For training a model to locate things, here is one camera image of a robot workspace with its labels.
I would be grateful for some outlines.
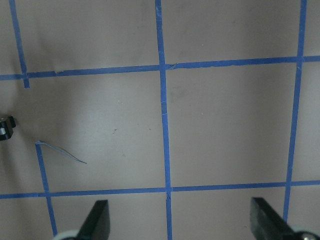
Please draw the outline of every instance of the black clamp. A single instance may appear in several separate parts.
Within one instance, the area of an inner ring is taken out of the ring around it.
[[[0,141],[8,140],[14,134],[13,128],[16,127],[16,122],[13,116],[0,118]]]

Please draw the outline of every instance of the black object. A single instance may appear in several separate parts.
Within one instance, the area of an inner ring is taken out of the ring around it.
[[[311,232],[294,232],[262,197],[251,199],[250,227],[257,240],[320,240]]]
[[[110,233],[108,200],[96,201],[75,240],[107,240]]]
[[[0,118],[0,141],[10,139],[15,127],[16,122],[13,116]]]

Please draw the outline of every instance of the grid square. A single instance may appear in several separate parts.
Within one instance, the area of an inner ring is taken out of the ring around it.
[[[297,55],[299,0],[164,0],[167,63]]]
[[[50,191],[164,187],[158,72],[32,79]]]
[[[281,214],[284,195],[283,187],[173,192],[173,239],[253,240],[250,230],[251,197],[265,198]]]
[[[292,179],[320,180],[320,63],[304,63]]]
[[[52,240],[45,198],[0,200],[1,239]]]
[[[285,181],[295,68],[168,71],[172,186]]]
[[[16,5],[30,72],[158,64],[153,1],[16,0]]]
[[[0,81],[0,115],[16,121],[13,136],[0,144],[0,194],[43,192],[35,150],[37,117],[31,91],[21,81]]]
[[[290,194],[288,224],[295,231],[320,234],[320,186],[293,186]]]
[[[0,74],[21,73],[9,1],[0,1]]]
[[[166,240],[166,194],[53,197],[58,232],[79,229],[95,201],[108,199],[109,240]]]
[[[320,2],[318,0],[307,1],[305,20],[304,55],[320,55]]]

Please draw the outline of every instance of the floor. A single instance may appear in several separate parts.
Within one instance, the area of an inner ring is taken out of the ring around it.
[[[3,239],[109,200],[110,240],[320,233],[320,1],[0,0]],[[52,149],[66,150],[79,160]]]

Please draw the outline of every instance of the black plastic part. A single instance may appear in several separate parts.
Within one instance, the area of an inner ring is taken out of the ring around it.
[[[257,240],[295,240],[295,232],[261,197],[251,199],[251,231]]]
[[[108,200],[96,201],[75,240],[107,240],[110,233]]]
[[[0,121],[0,129],[4,129],[4,134],[0,134],[0,141],[8,140],[14,134],[13,128],[16,127],[16,122],[13,116],[2,118]]]

